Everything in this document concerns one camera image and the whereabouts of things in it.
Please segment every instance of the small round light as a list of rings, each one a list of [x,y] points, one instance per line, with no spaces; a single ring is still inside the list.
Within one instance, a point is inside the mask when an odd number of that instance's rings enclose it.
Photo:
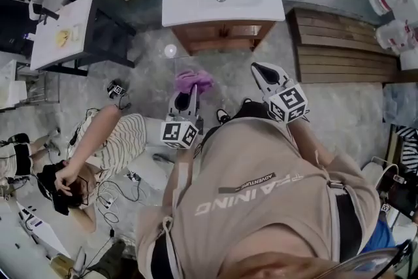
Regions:
[[[167,58],[173,58],[177,53],[177,47],[173,44],[169,44],[165,46],[164,54],[167,56]]]

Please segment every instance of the beige t-shirt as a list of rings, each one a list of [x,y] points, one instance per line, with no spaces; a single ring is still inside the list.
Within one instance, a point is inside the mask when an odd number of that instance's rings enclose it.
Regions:
[[[171,238],[185,278],[216,278],[227,252],[271,224],[293,229],[317,257],[331,258],[331,214],[327,180],[354,190],[361,208],[361,248],[376,226],[379,199],[348,156],[324,171],[302,159],[277,123],[233,120],[204,145],[202,172],[174,211]],[[146,254],[169,208],[145,208],[138,216],[138,265],[146,275]]]

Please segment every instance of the striped shirt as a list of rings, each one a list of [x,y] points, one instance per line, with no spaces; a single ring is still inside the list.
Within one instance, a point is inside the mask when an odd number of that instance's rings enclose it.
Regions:
[[[77,140],[69,152],[70,157],[74,154],[91,120],[97,113],[92,112],[88,114],[85,122],[80,126]],[[101,170],[101,172],[95,175],[97,185],[118,174],[128,166],[130,162],[145,150],[145,144],[146,129],[144,118],[140,114],[122,116],[106,142],[87,160],[87,163]],[[89,205],[96,200],[97,190],[98,187],[90,191],[88,197]]]

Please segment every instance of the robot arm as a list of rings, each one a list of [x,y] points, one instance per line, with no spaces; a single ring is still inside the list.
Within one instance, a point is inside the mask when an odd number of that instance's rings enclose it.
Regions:
[[[255,62],[251,64],[251,73],[275,119],[289,123],[307,113],[308,100],[302,88],[281,67]]]
[[[169,113],[161,125],[161,141],[171,148],[190,149],[202,129],[199,105],[197,85],[189,93],[174,92],[169,103]]]

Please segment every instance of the hand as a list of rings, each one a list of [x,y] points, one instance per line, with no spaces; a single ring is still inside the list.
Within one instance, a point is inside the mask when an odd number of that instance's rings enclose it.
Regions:
[[[62,191],[65,195],[72,197],[70,185],[77,179],[78,169],[64,161],[65,168],[55,173],[56,180],[54,182],[57,191]]]

